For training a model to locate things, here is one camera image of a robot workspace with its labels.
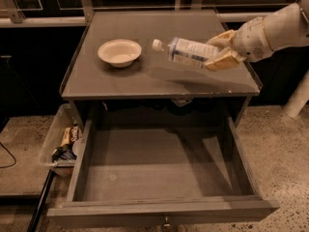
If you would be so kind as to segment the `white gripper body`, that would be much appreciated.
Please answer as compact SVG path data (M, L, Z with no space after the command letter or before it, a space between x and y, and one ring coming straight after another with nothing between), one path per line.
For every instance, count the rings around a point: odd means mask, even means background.
M249 62L270 57L273 49L267 35L267 17L258 16L242 24L233 37L233 47Z

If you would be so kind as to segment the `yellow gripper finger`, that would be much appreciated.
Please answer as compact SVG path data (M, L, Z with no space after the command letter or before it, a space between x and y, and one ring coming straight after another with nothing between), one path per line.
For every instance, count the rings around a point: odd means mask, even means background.
M207 41L207 44L210 44L210 45L213 45L219 48L225 48L233 44L233 38L235 35L236 35L235 30L228 30L209 39Z
M229 70L237 67L245 58L230 47L225 47L213 58L204 63L204 67L212 72Z

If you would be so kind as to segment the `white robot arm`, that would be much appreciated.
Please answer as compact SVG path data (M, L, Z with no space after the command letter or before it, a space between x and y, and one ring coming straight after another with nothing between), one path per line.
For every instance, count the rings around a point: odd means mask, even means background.
M258 62L287 47L309 45L309 0L297 0L283 9L259 16L207 41L220 51L203 66L228 70L242 61Z

